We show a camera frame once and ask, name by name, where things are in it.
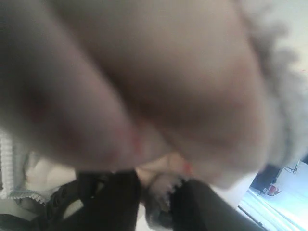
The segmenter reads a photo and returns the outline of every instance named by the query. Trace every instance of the skin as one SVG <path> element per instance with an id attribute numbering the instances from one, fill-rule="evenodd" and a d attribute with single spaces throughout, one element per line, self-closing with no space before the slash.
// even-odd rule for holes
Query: skin
<path id="1" fill-rule="evenodd" d="M 0 123 L 39 152 L 92 171 L 176 152 L 218 185 L 267 162 L 264 82 L 233 1 L 1 4 Z"/>

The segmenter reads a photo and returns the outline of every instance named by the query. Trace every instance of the blurry skin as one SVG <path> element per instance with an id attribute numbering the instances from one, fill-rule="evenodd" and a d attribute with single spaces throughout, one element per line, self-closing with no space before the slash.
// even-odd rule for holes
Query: blurry skin
<path id="1" fill-rule="evenodd" d="M 0 123 L 41 153 L 106 171 L 172 152 L 160 170 L 217 185 L 265 165 L 265 87 L 232 1 L 1 5 Z"/>

